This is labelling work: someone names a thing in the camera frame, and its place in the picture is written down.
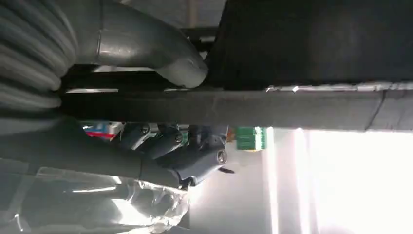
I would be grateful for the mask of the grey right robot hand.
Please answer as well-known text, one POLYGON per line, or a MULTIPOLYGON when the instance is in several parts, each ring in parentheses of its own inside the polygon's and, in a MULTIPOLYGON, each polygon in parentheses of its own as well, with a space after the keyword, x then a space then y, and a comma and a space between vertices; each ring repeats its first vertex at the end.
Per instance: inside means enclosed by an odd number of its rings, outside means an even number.
POLYGON ((113 0, 3 0, 0 3, 1 159, 177 187, 219 168, 222 147, 148 153, 91 137, 59 112, 61 79, 75 64, 146 67, 195 88, 207 65, 175 27, 113 0))

